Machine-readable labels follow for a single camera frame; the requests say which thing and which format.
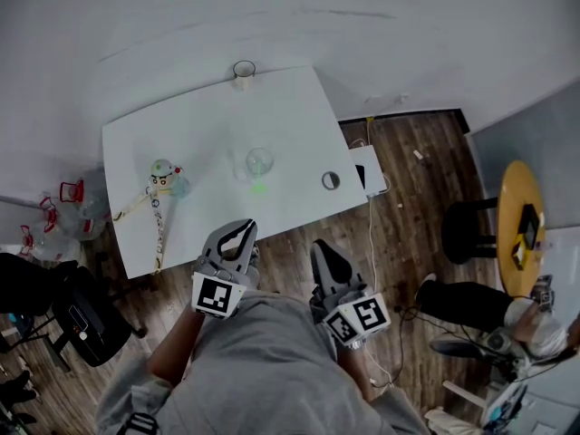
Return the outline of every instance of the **white shirt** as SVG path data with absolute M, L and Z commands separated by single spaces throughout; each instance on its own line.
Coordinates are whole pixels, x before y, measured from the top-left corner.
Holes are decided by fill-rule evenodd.
M 506 327 L 514 327 L 520 317 L 534 303 L 521 298 L 514 300 L 504 317 Z M 550 313 L 538 313 L 538 326 L 527 349 L 537 358 L 549 358 L 560 354 L 567 347 L 568 331 Z

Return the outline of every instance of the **black stool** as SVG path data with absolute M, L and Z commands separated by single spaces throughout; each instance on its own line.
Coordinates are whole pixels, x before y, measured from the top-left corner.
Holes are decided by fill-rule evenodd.
M 496 237 L 479 233 L 478 211 L 495 208 L 497 198 L 481 201 L 453 203 L 441 227 L 443 251 L 449 261 L 456 265 L 467 263 L 472 257 L 496 257 L 496 249 L 483 247 L 495 245 Z

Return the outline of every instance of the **forearm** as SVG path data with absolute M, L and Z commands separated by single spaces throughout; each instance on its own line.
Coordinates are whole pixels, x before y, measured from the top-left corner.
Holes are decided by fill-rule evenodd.
M 362 397 L 368 402 L 374 400 L 374 391 L 369 380 L 369 373 L 366 370 L 363 348 L 358 350 L 340 348 L 337 352 L 337 362 L 353 378 L 362 393 Z
M 174 387 L 181 382 L 205 317 L 192 311 L 190 304 L 185 307 L 178 321 L 148 361 L 153 375 Z

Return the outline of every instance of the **white cloth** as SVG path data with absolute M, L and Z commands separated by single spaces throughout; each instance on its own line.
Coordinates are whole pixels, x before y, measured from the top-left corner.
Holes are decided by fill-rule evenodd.
M 437 408 L 428 411 L 425 419 L 429 423 L 429 428 L 437 435 L 482 435 L 483 430 L 475 425 L 458 419 L 444 410 Z
M 534 302 L 526 298 L 516 299 L 507 308 L 504 325 L 514 327 L 519 318 Z M 527 349 L 537 358 L 549 358 L 560 354 L 567 346 L 568 331 L 550 313 L 537 314 L 538 325 Z

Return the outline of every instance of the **black baseboard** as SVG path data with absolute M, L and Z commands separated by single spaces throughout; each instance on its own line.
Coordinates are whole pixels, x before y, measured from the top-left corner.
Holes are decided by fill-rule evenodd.
M 426 111 L 411 111 L 411 112 L 395 112 L 394 114 L 382 114 L 380 116 L 375 116 L 375 120 L 385 120 L 389 118 L 400 118 L 401 116 L 416 116 L 418 114 L 430 114 L 430 113 L 437 113 L 437 112 L 452 112 L 455 114 L 455 118 L 461 127 L 461 132 L 467 134 L 470 132 L 468 122 L 465 120 L 465 116 L 463 115 L 463 111 L 459 108 L 455 110 L 426 110 Z M 356 122 L 366 121 L 366 118 L 360 118 L 355 120 L 346 120 L 346 121 L 338 121 L 341 126 L 346 126 L 347 124 L 354 124 Z

